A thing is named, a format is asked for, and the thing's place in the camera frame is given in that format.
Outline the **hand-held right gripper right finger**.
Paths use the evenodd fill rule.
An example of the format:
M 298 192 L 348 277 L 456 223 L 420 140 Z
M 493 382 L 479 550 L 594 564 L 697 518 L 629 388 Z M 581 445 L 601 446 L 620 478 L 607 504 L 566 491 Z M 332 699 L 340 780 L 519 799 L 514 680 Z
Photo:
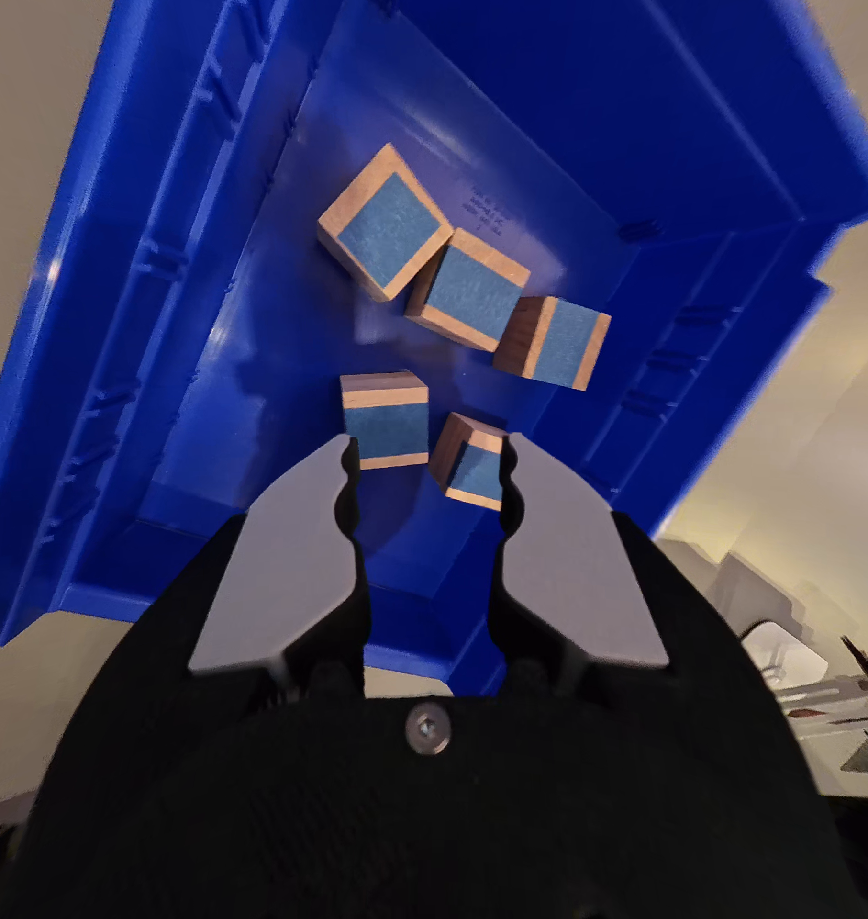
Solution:
M 555 695 L 599 665 L 661 672 L 670 663 L 604 499 L 519 432 L 504 438 L 502 507 L 487 615 L 511 672 L 533 664 Z

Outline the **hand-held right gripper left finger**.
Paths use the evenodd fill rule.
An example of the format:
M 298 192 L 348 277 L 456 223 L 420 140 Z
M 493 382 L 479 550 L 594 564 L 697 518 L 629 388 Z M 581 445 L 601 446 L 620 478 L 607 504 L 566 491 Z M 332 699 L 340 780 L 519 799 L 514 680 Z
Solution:
M 194 674 L 263 669 L 306 694 L 339 663 L 364 686 L 371 602 L 359 522 L 359 449 L 338 434 L 283 473 L 245 514 L 198 641 Z

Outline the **wooden cube with blue stripe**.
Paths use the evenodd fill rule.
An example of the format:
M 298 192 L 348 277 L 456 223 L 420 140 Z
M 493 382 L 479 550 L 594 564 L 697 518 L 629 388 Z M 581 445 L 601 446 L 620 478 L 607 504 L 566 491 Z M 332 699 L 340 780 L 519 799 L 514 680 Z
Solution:
M 497 350 L 496 370 L 584 392 L 612 317 L 555 296 L 518 300 Z
M 457 228 L 418 273 L 404 316 L 452 342 L 494 353 L 530 277 L 531 270 Z
M 388 143 L 317 221 L 317 239 L 377 303 L 389 303 L 454 228 Z
M 359 466 L 379 470 L 428 463 L 428 385 L 409 370 L 339 377 L 346 433 Z
M 449 413 L 428 462 L 428 470 L 442 493 L 457 501 L 500 511 L 500 460 L 507 435 L 499 427 Z

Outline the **blue plastic bin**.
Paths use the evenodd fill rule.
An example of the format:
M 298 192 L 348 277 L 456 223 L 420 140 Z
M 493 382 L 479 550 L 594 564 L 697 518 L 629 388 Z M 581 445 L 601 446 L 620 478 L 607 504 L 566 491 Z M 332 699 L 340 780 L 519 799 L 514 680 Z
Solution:
M 527 295 L 612 316 L 585 392 L 375 303 L 316 238 L 386 143 Z M 0 374 L 0 647 L 135 622 L 412 370 L 652 535 L 868 220 L 868 129 L 797 2 L 116 2 Z

